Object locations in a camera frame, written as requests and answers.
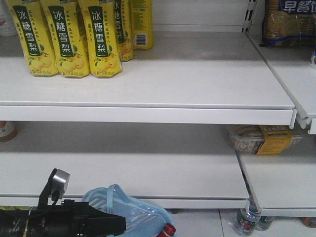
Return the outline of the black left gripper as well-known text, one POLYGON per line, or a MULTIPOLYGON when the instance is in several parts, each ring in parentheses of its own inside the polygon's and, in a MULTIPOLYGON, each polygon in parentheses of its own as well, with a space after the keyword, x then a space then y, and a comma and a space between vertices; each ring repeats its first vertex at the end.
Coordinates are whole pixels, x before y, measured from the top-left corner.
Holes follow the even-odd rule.
POLYGON ((97 210, 87 202, 73 200, 33 209, 29 217, 31 237, 119 236, 125 230, 125 217, 97 210))

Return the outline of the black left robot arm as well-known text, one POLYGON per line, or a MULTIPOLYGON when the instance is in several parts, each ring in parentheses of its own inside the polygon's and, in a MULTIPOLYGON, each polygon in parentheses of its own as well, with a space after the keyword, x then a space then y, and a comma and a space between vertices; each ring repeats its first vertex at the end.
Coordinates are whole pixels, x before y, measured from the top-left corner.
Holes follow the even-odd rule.
POLYGON ((107 237, 126 230, 125 217, 67 199, 43 209, 27 206, 0 208, 2 237, 107 237))

